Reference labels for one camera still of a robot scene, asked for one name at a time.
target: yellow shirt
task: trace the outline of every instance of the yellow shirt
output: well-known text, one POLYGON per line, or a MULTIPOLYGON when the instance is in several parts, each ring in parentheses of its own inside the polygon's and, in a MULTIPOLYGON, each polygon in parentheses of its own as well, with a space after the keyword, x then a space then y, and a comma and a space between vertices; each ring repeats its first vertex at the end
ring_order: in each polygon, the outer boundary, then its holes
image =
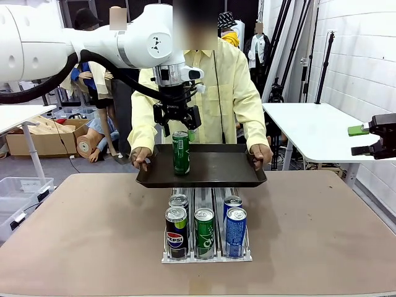
POLYGON ((222 37, 222 40, 225 40, 228 43, 231 43, 236 48, 239 46, 238 34, 236 32, 230 32, 229 34, 224 35, 222 37))
MULTIPOLYGON (((186 51, 184 53, 186 65, 201 68, 205 77, 196 82, 203 82, 206 86, 205 93, 197 93, 188 103, 188 106, 197 105, 202 125, 196 132, 193 143, 220 144, 222 143, 222 125, 226 143, 236 143, 235 115, 239 123, 243 124, 247 146, 250 150, 254 144, 269 146, 265 137, 265 121, 259 92, 250 78, 248 61, 242 51, 231 44, 218 39, 218 49, 213 51, 186 51), (222 105, 220 105, 215 72, 217 74, 222 105)), ((140 72, 139 83, 158 90, 153 77, 152 69, 140 72)), ((147 97, 139 92, 132 95, 132 132, 128 137, 132 150, 137 147, 147 147, 153 151, 155 129, 153 105, 157 100, 147 97)), ((175 131, 187 131, 187 128, 178 121, 169 121, 171 135, 163 143, 172 143, 172 134, 175 131)))

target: mannequin hand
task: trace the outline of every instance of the mannequin hand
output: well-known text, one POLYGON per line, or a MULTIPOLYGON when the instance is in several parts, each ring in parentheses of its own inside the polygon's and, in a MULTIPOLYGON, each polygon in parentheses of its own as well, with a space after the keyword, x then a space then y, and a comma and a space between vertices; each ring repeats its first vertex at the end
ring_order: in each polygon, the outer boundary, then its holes
POLYGON ((85 71, 85 72, 81 72, 80 75, 79 75, 79 77, 80 77, 81 79, 92 79, 92 78, 93 78, 93 75, 92 75, 91 72, 85 71))
POLYGON ((147 162, 145 159, 151 156, 151 150, 147 147, 137 147, 131 154, 132 164, 136 169, 140 169, 140 164, 144 171, 147 171, 147 162))
POLYGON ((254 166, 256 167, 256 171, 260 170, 262 164, 268 164, 271 162, 273 153, 271 148, 264 144, 255 144, 252 145, 250 149, 250 153, 254 155, 256 161, 254 162, 254 166))
POLYGON ((91 153, 91 156, 89 156, 89 162, 90 163, 95 163, 98 161, 100 150, 97 148, 93 153, 91 153))
POLYGON ((114 77, 113 77, 113 75, 111 74, 111 72, 109 72, 109 71, 107 71, 106 70, 106 72, 105 72, 105 79, 106 80, 111 80, 111 79, 113 79, 114 77))

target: green can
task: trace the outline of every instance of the green can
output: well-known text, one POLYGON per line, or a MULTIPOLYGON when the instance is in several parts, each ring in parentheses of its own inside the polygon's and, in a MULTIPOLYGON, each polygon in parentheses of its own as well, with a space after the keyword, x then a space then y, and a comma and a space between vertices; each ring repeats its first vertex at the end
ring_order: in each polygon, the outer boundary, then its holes
POLYGON ((175 175, 187 175, 190 172, 190 143, 187 132, 173 133, 173 168, 175 175))
POLYGON ((211 209, 197 209, 194 214, 196 254, 200 259, 211 259, 215 252, 215 213, 211 209))

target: tabletop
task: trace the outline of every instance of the tabletop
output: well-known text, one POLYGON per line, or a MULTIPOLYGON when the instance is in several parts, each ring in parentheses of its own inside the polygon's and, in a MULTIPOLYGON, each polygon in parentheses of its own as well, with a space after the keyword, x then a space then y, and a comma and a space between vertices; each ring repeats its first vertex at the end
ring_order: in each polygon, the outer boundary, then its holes
POLYGON ((38 296, 392 295, 396 236, 328 171, 240 189, 252 262, 162 264, 170 189, 70 176, 0 248, 0 293, 38 296))
POLYGON ((352 156, 352 147, 372 145, 379 136, 350 137, 348 128, 360 126, 362 122, 326 103, 264 103, 263 107, 307 161, 361 163, 396 160, 352 156))
POLYGON ((55 108, 56 105, 0 105, 0 134, 55 108))

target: can lid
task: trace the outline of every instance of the can lid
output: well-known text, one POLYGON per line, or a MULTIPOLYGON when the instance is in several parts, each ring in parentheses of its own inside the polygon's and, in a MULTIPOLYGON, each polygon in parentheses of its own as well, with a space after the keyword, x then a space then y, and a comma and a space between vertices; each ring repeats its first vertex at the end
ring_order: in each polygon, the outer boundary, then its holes
POLYGON ((246 216, 247 216, 246 211, 239 207, 232 207, 227 211, 227 217, 234 221, 244 220, 246 216))
POLYGON ((171 222, 181 222, 187 217, 187 212, 183 207, 170 207, 165 212, 165 218, 171 222))
POLYGON ((215 213, 211 209, 197 209, 194 216, 197 220, 206 222, 214 218, 215 213))
POLYGON ((240 206, 242 204, 242 199, 238 196, 228 196, 224 200, 224 203, 229 206, 233 206, 233 205, 240 206))
POLYGON ((188 133, 184 131, 176 131, 173 133, 173 137, 188 137, 188 133))
POLYGON ((170 206, 185 206, 187 203, 188 199, 184 194, 175 194, 169 198, 170 206))

